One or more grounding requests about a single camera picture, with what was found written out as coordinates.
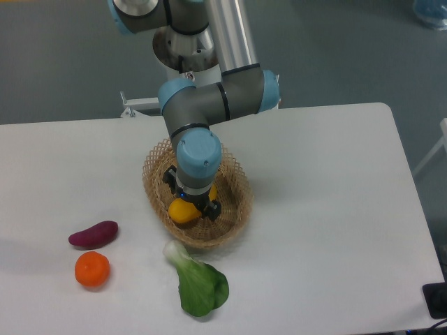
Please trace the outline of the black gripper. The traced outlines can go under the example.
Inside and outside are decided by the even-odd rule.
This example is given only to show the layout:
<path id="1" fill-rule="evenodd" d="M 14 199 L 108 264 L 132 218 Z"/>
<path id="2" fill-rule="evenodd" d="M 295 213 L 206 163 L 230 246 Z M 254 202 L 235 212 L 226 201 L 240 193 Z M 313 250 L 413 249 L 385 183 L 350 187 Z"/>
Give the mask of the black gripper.
<path id="1" fill-rule="evenodd" d="M 203 218 L 215 221 L 221 215 L 221 203 L 217 200 L 210 200 L 211 184 L 202 188 L 190 188 L 176 181 L 177 168 L 171 165 L 162 177 L 163 183 L 167 184 L 170 192 L 177 198 L 191 203 L 194 207 L 203 211 Z"/>

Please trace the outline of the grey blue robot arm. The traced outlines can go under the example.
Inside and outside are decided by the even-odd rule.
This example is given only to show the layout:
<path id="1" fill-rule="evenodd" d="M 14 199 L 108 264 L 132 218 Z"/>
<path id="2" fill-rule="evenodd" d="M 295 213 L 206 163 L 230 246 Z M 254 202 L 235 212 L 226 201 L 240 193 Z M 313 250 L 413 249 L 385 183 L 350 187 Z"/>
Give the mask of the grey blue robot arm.
<path id="1" fill-rule="evenodd" d="M 261 68 L 242 1 L 110 1 L 126 34 L 154 31 L 157 59 L 176 76 L 159 89 L 177 163 L 163 181 L 176 198 L 215 220 L 212 199 L 221 143 L 210 126 L 276 107 L 278 77 Z"/>

